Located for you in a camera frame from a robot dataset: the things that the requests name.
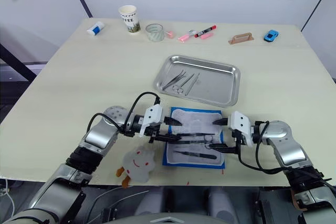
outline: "white plush toy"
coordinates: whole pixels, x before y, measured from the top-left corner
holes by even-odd
[[[149,180],[149,172],[154,167],[154,151],[140,146],[125,154],[122,167],[117,170],[116,176],[120,177],[126,171],[127,177],[122,181],[121,185],[127,188],[131,179],[136,182],[146,183]]]

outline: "red marker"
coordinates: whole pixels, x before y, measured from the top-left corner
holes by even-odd
[[[199,37],[200,35],[205,34],[205,33],[207,33],[208,31],[211,31],[211,30],[216,29],[216,28],[217,28],[217,26],[209,27],[208,29],[205,29],[205,30],[203,30],[203,31],[200,31],[198,34],[195,34],[194,37],[197,38],[197,37]]]

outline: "wire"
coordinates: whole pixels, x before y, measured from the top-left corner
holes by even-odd
[[[143,93],[141,93],[141,94],[136,98],[136,100],[134,101],[134,103],[133,103],[133,105],[132,105],[130,111],[128,112],[128,115],[127,115],[127,117],[126,117],[126,119],[125,119],[124,126],[123,126],[123,131],[124,131],[124,132],[126,131],[127,122],[128,122],[128,120],[129,120],[129,118],[130,118],[130,116],[131,116],[131,114],[132,114],[132,112],[133,112],[133,110],[134,110],[134,108],[135,108],[137,102],[138,102],[139,99],[140,99],[142,96],[144,96],[145,94],[152,94],[153,96],[156,97],[156,99],[155,99],[155,104],[160,103],[160,97],[159,97],[157,94],[155,94],[155,93],[153,93],[153,92],[143,92]]]
[[[244,165],[244,166],[246,166],[246,167],[248,167],[248,168],[250,168],[250,169],[253,169],[253,170],[259,170],[259,171],[261,171],[261,169],[259,169],[259,168],[257,168],[257,167],[254,167],[254,166],[251,166],[251,165],[248,165],[248,164],[246,164],[246,163],[244,163],[243,162],[243,160],[241,159],[242,157],[242,151],[241,151],[241,146],[240,146],[240,144],[238,144],[238,146],[237,146],[237,148],[238,148],[238,159],[239,159],[239,162],[242,164],[242,165]]]
[[[266,173],[266,174],[276,174],[276,173],[279,173],[279,172],[282,172],[283,170],[288,170],[289,168],[288,167],[278,167],[278,168],[274,168],[274,169],[264,169],[261,164],[260,164],[260,161],[259,161],[259,149],[260,149],[260,144],[262,142],[262,139],[263,139],[263,135],[267,129],[267,127],[269,126],[269,121],[266,121],[266,124],[265,124],[265,127],[263,128],[260,136],[259,136],[259,139],[258,139],[258,143],[257,143],[257,148],[256,148],[256,162],[257,162],[257,165],[259,167],[259,169]]]
[[[122,199],[117,200],[115,203],[113,203],[111,206],[109,206],[109,208],[115,206],[116,204],[118,204],[119,202],[122,202],[122,201],[125,200],[125,199],[134,197],[134,196],[136,196],[136,195],[145,194],[145,193],[148,193],[148,192],[149,192],[149,190],[146,190],[146,191],[141,191],[141,192],[139,192],[139,193],[136,193],[136,194],[132,194],[132,195],[126,196],[126,197],[124,197],[124,198],[122,198]],[[96,217],[94,217],[92,220],[90,220],[90,221],[87,222],[86,224],[91,224],[91,223],[94,222],[96,219],[98,219],[99,216],[100,216],[100,214],[97,215]]]
[[[6,181],[6,195],[9,197],[10,201],[12,202],[12,206],[13,206],[12,215],[11,215],[11,217],[13,217],[14,212],[15,212],[15,204],[14,204],[13,198],[8,193],[8,180],[5,179],[5,181]]]
[[[93,117],[91,118],[91,120],[90,120],[90,122],[89,122],[89,124],[88,124],[88,127],[87,127],[87,129],[86,129],[86,133],[88,133],[88,132],[90,131],[90,129],[91,129],[91,125],[92,125],[94,119],[95,119],[97,116],[99,116],[99,115],[102,116],[103,118],[106,118],[107,120],[109,120],[115,127],[117,127],[117,129],[118,129],[119,132],[123,132],[122,128],[121,128],[121,127],[120,127],[114,120],[112,120],[112,118],[110,118],[109,116],[107,116],[107,115],[105,115],[105,114],[103,114],[103,113],[96,113],[96,114],[94,114]]]
[[[332,185],[330,185],[328,182],[324,181],[322,179],[321,176],[318,176],[318,175],[315,175],[315,174],[312,174],[310,172],[306,172],[305,170],[301,170],[301,169],[290,169],[290,171],[294,171],[294,172],[298,172],[298,173],[301,173],[301,174],[305,174],[307,176],[310,176],[311,178],[319,178],[321,183],[323,183],[325,186],[329,187],[329,189],[333,192],[333,194],[335,194],[336,196],[336,188],[333,187]]]
[[[83,219],[83,224],[89,221],[91,212],[92,212],[92,210],[93,210],[93,208],[94,208],[94,206],[95,206],[95,204],[96,204],[96,202],[97,202],[98,199],[100,199],[102,196],[104,196],[104,195],[106,195],[106,194],[108,194],[108,193],[110,193],[110,192],[112,192],[114,190],[120,189],[120,188],[122,188],[122,186],[113,188],[111,190],[108,190],[105,193],[102,193],[101,195],[99,195],[97,198],[95,198],[94,201],[93,201],[93,203],[92,203],[92,205],[91,205],[91,207],[90,207],[89,213],[86,215],[87,217]]]

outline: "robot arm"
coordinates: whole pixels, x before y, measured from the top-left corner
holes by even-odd
[[[163,122],[168,125],[181,125],[172,118],[163,117],[159,103],[160,99],[157,97],[154,106],[148,108],[145,115],[128,113],[120,106],[106,109],[100,122],[87,130],[75,151],[38,191],[30,202],[29,209],[16,214],[6,223],[53,224],[73,220],[85,199],[81,188],[90,182],[92,173],[113,146],[118,134],[133,137],[137,132],[140,136],[149,136],[150,143],[154,140],[179,140],[178,136],[159,134]],[[253,143],[260,140],[274,148],[280,166],[286,168],[283,171],[295,192],[299,206],[309,209],[301,216],[300,223],[317,223],[316,219],[319,218],[324,223],[336,223],[335,195],[326,186],[322,174],[313,168],[303,148],[293,139],[291,129],[286,123],[257,122],[251,126],[248,117],[234,112],[229,119],[221,119],[214,124],[229,125],[233,137],[237,139],[236,147],[209,145],[217,151],[238,154],[241,145],[252,147]]]
[[[29,209],[22,211],[6,223],[68,223],[77,215],[85,194],[81,190],[89,184],[92,173],[101,160],[111,149],[118,134],[133,137],[136,132],[151,137],[151,142],[176,141],[180,137],[160,135],[160,124],[182,125],[179,121],[162,116],[160,99],[155,100],[154,106],[146,110],[144,116],[128,114],[120,106],[107,108],[98,124],[88,129],[78,147],[64,164],[61,164],[54,174],[37,192],[29,204]]]
[[[314,169],[302,146],[297,143],[290,126],[282,121],[256,122],[251,125],[248,117],[238,111],[227,119],[213,122],[228,125],[236,138],[236,147],[209,145],[223,152],[238,154],[240,145],[252,147],[261,141],[274,149],[274,155],[286,175],[298,206],[306,208],[299,223],[336,223],[335,189],[323,180],[323,174]]]

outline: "blue toy car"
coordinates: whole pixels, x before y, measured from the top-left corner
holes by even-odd
[[[276,37],[278,37],[279,32],[275,30],[270,30],[265,36],[264,41],[272,42],[275,40]]]

